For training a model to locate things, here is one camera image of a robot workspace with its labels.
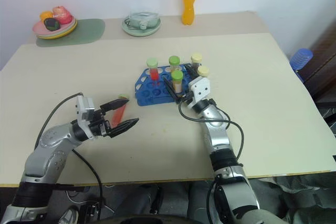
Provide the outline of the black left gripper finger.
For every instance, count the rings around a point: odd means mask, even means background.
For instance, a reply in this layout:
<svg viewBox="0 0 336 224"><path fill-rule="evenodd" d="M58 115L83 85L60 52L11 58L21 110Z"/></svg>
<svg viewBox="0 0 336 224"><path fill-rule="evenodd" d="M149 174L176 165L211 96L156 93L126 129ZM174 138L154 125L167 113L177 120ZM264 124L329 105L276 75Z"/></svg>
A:
<svg viewBox="0 0 336 224"><path fill-rule="evenodd" d="M118 124L116 127L111 128L108 133L108 136L113 138L122 133L125 133L127 130L135 126L138 121L139 121L139 118L134 118L134 119L123 121L120 124Z"/></svg>
<svg viewBox="0 0 336 224"><path fill-rule="evenodd" d="M119 99L115 99L113 101L110 101L110 102L107 102L105 104L100 105L100 109L103 112L108 112L108 111L111 111L111 110L116 110L118 108L121 108L122 106L124 106L128 102L129 102L129 99L127 99L127 98L119 98Z"/></svg>

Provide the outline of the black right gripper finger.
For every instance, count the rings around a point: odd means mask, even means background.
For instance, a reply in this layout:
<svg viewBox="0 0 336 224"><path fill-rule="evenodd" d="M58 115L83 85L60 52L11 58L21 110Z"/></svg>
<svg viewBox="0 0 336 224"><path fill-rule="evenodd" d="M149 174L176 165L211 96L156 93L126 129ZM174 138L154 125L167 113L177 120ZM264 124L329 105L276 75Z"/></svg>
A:
<svg viewBox="0 0 336 224"><path fill-rule="evenodd" d="M181 96L178 95L174 88L173 88L173 85L171 82L168 81L168 79L166 77L163 77L163 81L164 81L164 84L165 84L165 87L168 91L168 93L170 94L170 96L173 98L174 102L175 103L179 103L180 100L181 100Z"/></svg>
<svg viewBox="0 0 336 224"><path fill-rule="evenodd" d="M185 64L184 68L186 69L191 80L194 80L199 77L199 74L190 63Z"/></svg>

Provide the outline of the red test tube green cap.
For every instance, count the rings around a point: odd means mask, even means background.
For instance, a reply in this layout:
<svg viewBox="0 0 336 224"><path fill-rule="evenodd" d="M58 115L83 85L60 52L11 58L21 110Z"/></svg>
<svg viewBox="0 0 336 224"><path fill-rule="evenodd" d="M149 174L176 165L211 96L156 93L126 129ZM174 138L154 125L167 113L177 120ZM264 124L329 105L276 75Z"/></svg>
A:
<svg viewBox="0 0 336 224"><path fill-rule="evenodd" d="M118 96L118 99L129 99L129 95L127 94L121 94ZM123 114L124 114L124 111L125 111L125 107L126 107L126 104L124 104L123 106L121 106L120 108L116 109L115 112L113 113L113 116L111 118L111 127L112 128L115 128L117 127L121 121L122 121L122 117L123 117Z"/></svg>
<svg viewBox="0 0 336 224"><path fill-rule="evenodd" d="M147 67L149 68L150 76L153 81L159 80L158 72L158 61L156 58L149 58L146 61Z"/></svg>

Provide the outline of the test tube cream cap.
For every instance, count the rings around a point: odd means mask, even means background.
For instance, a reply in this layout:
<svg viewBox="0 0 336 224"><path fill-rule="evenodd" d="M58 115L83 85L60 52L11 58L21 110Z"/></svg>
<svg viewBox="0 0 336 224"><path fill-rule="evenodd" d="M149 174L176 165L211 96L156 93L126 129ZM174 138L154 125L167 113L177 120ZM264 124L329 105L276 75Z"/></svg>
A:
<svg viewBox="0 0 336 224"><path fill-rule="evenodd" d="M191 66L192 68L197 71L198 67L202 63L202 54L201 53L194 53L191 56Z"/></svg>
<svg viewBox="0 0 336 224"><path fill-rule="evenodd" d="M197 73L199 76L207 78L209 76L209 68L201 65L197 68Z"/></svg>

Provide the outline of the clear test tube green cap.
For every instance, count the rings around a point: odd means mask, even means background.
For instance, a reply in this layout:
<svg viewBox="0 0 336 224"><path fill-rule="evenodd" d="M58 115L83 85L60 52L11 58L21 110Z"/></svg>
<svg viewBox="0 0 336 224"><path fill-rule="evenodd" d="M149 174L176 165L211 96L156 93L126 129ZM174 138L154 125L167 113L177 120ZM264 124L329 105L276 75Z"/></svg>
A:
<svg viewBox="0 0 336 224"><path fill-rule="evenodd" d="M173 72L175 70L179 70L180 58L178 56L170 56L169 57L169 64L170 64L170 72Z"/></svg>

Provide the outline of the light green plate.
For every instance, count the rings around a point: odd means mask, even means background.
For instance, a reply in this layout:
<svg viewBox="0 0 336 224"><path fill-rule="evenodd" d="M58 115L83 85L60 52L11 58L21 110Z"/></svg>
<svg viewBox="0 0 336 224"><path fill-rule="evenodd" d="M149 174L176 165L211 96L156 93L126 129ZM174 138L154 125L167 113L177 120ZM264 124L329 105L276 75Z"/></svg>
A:
<svg viewBox="0 0 336 224"><path fill-rule="evenodd" d="M157 24L154 27L151 28L147 27L146 29L134 28L129 26L129 24L130 24L129 18L124 19L121 24L122 30L125 33L133 37L145 37L156 33L160 29L161 19L160 18L158 19Z"/></svg>

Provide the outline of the green placemat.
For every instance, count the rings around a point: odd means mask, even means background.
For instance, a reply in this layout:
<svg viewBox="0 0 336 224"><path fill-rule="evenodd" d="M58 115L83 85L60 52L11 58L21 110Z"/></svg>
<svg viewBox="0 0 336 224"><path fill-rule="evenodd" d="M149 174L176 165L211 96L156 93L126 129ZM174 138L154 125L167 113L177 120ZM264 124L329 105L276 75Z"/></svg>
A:
<svg viewBox="0 0 336 224"><path fill-rule="evenodd" d="M57 39L36 38L39 47L59 47L89 44L99 40L105 30L105 22L102 19L80 19L77 28L70 34Z"/></svg>

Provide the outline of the yellow plate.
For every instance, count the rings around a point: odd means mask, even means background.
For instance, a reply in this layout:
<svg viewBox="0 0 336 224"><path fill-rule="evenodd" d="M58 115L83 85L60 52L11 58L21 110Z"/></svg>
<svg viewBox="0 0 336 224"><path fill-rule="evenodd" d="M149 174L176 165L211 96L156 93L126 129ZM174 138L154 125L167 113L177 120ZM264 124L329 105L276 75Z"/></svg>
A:
<svg viewBox="0 0 336 224"><path fill-rule="evenodd" d="M35 35L37 36L37 38L41 38L41 39L47 39L47 40L57 39L57 38L64 37L70 34L71 32L73 32L77 28L77 25L78 25L78 21L74 19L73 22L69 24L67 28L66 27L61 28L59 29L57 33L50 32L48 35L42 35L42 34L35 33Z"/></svg>

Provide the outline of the white shoe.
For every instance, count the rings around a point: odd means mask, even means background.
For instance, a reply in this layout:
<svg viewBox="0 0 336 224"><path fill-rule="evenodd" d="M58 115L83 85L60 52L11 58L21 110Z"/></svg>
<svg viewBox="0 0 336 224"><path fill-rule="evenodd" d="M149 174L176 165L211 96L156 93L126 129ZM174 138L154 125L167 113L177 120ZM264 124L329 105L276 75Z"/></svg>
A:
<svg viewBox="0 0 336 224"><path fill-rule="evenodd" d="M78 208L75 206L69 207L58 220L58 224L77 224L79 218Z"/></svg>

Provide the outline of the dark avocado fruit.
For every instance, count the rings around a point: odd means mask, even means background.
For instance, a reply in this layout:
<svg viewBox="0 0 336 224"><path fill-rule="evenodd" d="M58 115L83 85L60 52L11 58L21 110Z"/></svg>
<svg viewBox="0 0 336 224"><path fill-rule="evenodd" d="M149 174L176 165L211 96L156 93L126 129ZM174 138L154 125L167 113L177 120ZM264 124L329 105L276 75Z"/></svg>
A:
<svg viewBox="0 0 336 224"><path fill-rule="evenodd" d="M44 25L47 30L49 31L55 31L60 29L60 23L58 20L54 18L46 18L44 20Z"/></svg>

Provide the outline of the pink peach fruit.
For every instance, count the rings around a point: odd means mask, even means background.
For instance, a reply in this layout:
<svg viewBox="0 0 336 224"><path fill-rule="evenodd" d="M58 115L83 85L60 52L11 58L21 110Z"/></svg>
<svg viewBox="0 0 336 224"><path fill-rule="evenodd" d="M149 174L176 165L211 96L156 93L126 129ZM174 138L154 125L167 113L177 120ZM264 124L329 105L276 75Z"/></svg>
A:
<svg viewBox="0 0 336 224"><path fill-rule="evenodd" d="M64 6L56 6L52 9L53 17L62 25L72 21L71 13Z"/></svg>

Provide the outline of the plate stack with fruit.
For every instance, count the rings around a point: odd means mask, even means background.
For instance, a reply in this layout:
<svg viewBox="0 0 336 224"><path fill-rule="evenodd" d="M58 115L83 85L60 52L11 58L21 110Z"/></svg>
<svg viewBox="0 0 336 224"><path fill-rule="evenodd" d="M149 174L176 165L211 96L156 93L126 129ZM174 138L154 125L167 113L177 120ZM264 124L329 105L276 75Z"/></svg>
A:
<svg viewBox="0 0 336 224"><path fill-rule="evenodd" d="M37 22L33 26L33 32L36 36L42 36L42 37L52 37L56 36L58 34L61 34L65 31L70 30L74 26L76 26L77 20L75 18L72 18L72 21L68 24L61 24L60 28L55 31L50 31L46 28L46 26L42 22Z"/></svg>

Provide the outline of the blue water jug top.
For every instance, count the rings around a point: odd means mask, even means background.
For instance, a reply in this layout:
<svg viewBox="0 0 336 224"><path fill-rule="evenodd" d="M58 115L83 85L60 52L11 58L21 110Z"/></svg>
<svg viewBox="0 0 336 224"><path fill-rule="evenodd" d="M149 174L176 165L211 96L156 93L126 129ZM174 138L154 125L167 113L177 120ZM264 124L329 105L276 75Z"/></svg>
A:
<svg viewBox="0 0 336 224"><path fill-rule="evenodd" d="M299 70L301 70L311 59L313 58L313 52L307 48L300 48L289 60L290 66L296 76L303 82Z"/></svg>

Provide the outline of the orange fruit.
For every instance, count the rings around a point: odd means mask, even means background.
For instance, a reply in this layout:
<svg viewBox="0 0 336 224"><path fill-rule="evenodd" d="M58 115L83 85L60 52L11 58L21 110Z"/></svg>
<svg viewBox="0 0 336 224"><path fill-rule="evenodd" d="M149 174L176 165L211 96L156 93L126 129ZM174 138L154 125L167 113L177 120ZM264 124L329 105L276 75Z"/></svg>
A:
<svg viewBox="0 0 336 224"><path fill-rule="evenodd" d="M53 12L51 12L49 10L44 11L44 12L40 13L40 15L39 15L39 18L40 18L41 22L44 22L44 20L47 19L47 18L53 18L53 17L54 17Z"/></svg>

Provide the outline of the dark brown wooden furniture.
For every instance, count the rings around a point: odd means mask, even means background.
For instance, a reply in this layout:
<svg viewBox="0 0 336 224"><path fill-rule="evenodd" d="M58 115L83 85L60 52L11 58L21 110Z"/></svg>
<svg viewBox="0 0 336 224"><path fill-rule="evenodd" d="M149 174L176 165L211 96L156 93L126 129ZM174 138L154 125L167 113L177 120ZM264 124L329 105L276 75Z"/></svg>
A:
<svg viewBox="0 0 336 224"><path fill-rule="evenodd" d="M315 103L336 103L336 18L311 46L313 58L299 71Z"/></svg>

